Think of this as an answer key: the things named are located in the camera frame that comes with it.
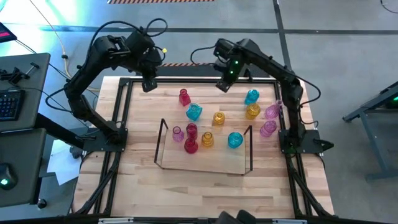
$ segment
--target black desk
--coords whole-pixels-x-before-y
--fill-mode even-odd
[[[0,189],[0,207],[37,203],[45,136],[44,128],[0,135],[0,161],[10,163],[18,176],[18,184],[13,189]]]
[[[45,128],[50,135],[76,147],[83,148],[83,143],[76,140],[76,134],[38,113],[40,98],[42,96],[39,90],[43,90],[44,87],[50,54],[42,53],[0,57],[0,68],[11,72],[14,67],[17,67],[20,71],[26,72],[32,66],[31,62],[36,63],[40,68],[35,68],[29,73],[30,79],[22,79],[18,82],[18,86],[25,90],[25,100],[19,118],[17,121],[1,121],[0,133],[30,128]],[[0,90],[7,90],[10,87],[13,86],[7,81],[0,81]]]

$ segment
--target keyboard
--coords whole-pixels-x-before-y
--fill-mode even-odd
[[[24,101],[24,90],[0,91],[0,121],[16,121]]]

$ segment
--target computer mouse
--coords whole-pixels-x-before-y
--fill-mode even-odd
[[[0,163],[0,188],[11,190],[17,183],[18,178],[12,170],[11,165],[8,163]]]

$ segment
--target green led light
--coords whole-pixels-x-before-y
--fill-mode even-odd
[[[1,180],[1,182],[0,182],[1,184],[3,184],[3,185],[7,185],[8,184],[8,180],[6,180],[6,179],[3,179],[3,180]]]

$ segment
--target small glass jar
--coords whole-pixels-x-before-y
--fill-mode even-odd
[[[265,112],[265,117],[267,119],[274,119],[274,118],[278,117],[279,111],[280,111],[280,107],[282,105],[283,105],[282,100],[277,100],[275,104],[270,105],[269,107],[267,107],[266,112]]]
[[[252,103],[256,103],[260,97],[260,93],[257,90],[249,90],[246,95],[246,99],[244,100],[244,104],[250,105]]]
[[[236,149],[240,145],[242,145],[243,137],[240,133],[233,132],[228,136],[228,146]]]
[[[195,152],[197,152],[199,146],[198,146],[198,143],[194,139],[188,138],[185,141],[184,148],[187,153],[194,154]]]
[[[257,103],[253,103],[248,105],[246,108],[246,117],[247,119],[254,119],[261,112],[260,106]]]
[[[197,105],[196,103],[191,103],[187,110],[187,117],[193,121],[197,121],[199,116],[201,115],[202,107]]]
[[[193,123],[190,123],[187,126],[187,138],[195,140],[198,138],[198,127]]]
[[[188,91],[186,89],[180,90],[180,103],[182,106],[187,106],[191,103],[191,98],[188,95]]]
[[[213,124],[223,125],[225,121],[225,114],[223,112],[216,112],[213,117]]]
[[[260,134],[262,137],[269,137],[276,130],[276,121],[267,121],[261,128]]]
[[[214,137],[213,134],[210,132],[205,132],[201,137],[201,144],[210,147],[214,144]]]
[[[176,142],[180,142],[184,139],[184,132],[178,126],[173,128],[173,139]]]

